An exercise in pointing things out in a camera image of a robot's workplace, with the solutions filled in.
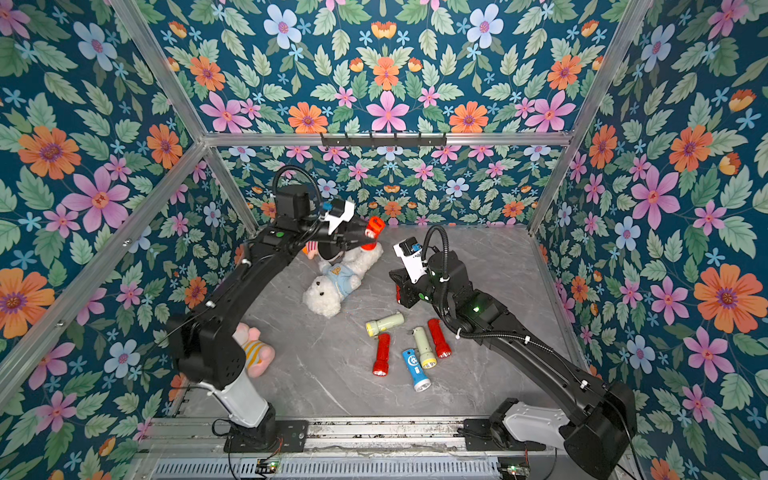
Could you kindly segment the red flashlight white logo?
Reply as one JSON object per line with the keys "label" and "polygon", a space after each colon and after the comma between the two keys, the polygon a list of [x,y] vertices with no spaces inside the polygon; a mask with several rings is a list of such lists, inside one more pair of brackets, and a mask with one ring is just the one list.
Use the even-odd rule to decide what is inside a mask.
{"label": "red flashlight white logo", "polygon": [[361,249],[366,251],[372,251],[376,248],[378,238],[382,231],[386,228],[387,224],[379,217],[371,217],[366,225],[365,237],[367,242],[360,246]]}

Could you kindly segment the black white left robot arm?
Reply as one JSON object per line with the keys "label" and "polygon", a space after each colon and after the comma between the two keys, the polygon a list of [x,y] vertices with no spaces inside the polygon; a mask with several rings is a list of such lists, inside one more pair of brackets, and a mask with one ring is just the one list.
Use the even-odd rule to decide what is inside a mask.
{"label": "black white left robot arm", "polygon": [[309,189],[290,185],[275,192],[276,217],[246,244],[234,270],[201,304],[172,316],[167,341],[175,367],[192,383],[208,390],[224,405],[230,420],[255,429],[271,407],[256,391],[239,344],[243,316],[271,280],[309,242],[317,243],[324,259],[339,253],[375,251],[386,224],[365,220],[353,203],[322,200],[310,206]]}

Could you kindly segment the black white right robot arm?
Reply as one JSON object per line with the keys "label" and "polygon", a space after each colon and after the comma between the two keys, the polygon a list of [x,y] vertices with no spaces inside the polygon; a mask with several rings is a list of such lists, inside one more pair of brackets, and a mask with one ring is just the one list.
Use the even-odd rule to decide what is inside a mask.
{"label": "black white right robot arm", "polygon": [[637,433],[633,391],[620,381],[605,383],[539,339],[501,301],[473,286],[455,252],[425,256],[412,238],[394,251],[403,266],[389,275],[402,306],[431,304],[457,339],[497,353],[554,400],[553,408],[503,402],[490,418],[493,442],[550,446],[591,477],[609,478]]}

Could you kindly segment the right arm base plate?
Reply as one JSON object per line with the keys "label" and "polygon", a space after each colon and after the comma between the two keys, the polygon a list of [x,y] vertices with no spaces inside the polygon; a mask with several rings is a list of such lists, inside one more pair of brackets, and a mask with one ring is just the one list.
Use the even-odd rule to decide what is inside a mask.
{"label": "right arm base plate", "polygon": [[521,442],[514,439],[505,430],[494,429],[489,419],[465,419],[457,429],[457,436],[462,438],[465,449],[470,452],[540,452],[547,447],[537,442]]}

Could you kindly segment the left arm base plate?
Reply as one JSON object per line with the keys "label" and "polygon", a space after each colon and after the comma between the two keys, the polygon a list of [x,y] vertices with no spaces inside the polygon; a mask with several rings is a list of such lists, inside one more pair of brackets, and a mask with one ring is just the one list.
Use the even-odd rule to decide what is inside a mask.
{"label": "left arm base plate", "polygon": [[226,453],[300,453],[308,438],[306,420],[265,420],[258,427],[235,425],[224,445]]}

